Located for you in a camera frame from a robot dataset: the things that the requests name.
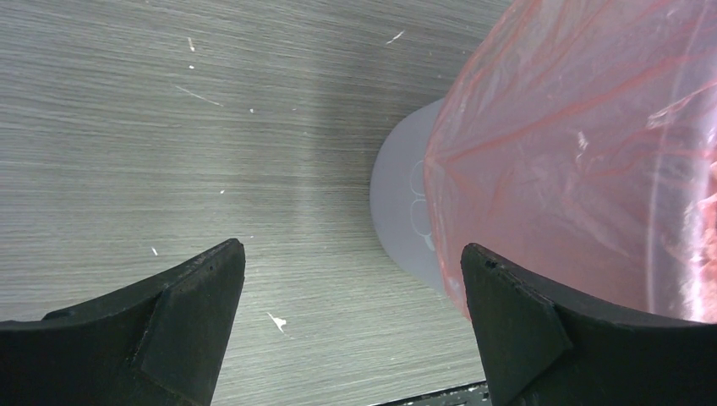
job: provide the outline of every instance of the translucent pink plastic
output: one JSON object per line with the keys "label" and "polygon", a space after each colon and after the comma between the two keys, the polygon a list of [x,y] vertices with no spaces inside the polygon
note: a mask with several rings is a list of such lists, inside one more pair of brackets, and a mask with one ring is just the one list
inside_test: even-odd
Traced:
{"label": "translucent pink plastic", "polygon": [[436,120],[446,292],[478,243],[637,310],[717,322],[717,0],[517,0]]}

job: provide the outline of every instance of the scratch mark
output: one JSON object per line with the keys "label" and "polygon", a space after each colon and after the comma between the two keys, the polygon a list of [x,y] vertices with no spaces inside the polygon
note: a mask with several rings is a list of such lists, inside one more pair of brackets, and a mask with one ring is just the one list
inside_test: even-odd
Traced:
{"label": "scratch mark", "polygon": [[287,325],[287,321],[284,319],[280,319],[278,317],[274,317],[268,311],[266,312],[266,314],[269,315],[269,317],[271,318],[272,321],[274,321],[274,324],[276,324],[276,327],[279,329],[279,331],[284,332],[284,326]]}
{"label": "scratch mark", "polygon": [[393,43],[395,40],[397,40],[398,38],[401,38],[401,36],[403,35],[404,32],[406,32],[406,30],[403,30],[403,31],[399,32],[398,34],[396,34],[396,36],[394,36],[393,38],[391,38],[391,40],[388,41],[388,42],[386,43],[386,45],[389,45],[389,44]]}
{"label": "scratch mark", "polygon": [[194,96],[194,97],[196,97],[196,98],[198,98],[198,99],[201,99],[201,100],[203,100],[203,101],[205,101],[205,102],[209,102],[209,103],[211,103],[211,104],[213,104],[213,105],[215,105],[215,106],[224,107],[223,104],[217,103],[216,101],[211,101],[211,100],[207,99],[206,97],[202,97],[202,96],[200,96],[200,95],[198,95],[198,94],[196,94],[196,93],[192,93],[191,91],[188,91],[188,90],[184,89],[183,87],[180,87],[180,86],[177,86],[177,85],[175,85],[174,87],[176,87],[177,89],[180,89],[181,91],[183,91],[183,92],[185,92],[185,93],[189,93],[190,95],[192,95],[192,96]]}

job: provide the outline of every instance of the pink object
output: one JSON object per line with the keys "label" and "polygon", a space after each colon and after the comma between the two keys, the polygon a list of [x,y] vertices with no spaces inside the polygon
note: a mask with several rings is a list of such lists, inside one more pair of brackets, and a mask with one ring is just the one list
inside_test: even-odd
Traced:
{"label": "pink object", "polygon": [[517,0],[463,68],[424,160],[465,315],[478,243],[637,310],[717,322],[717,0]]}

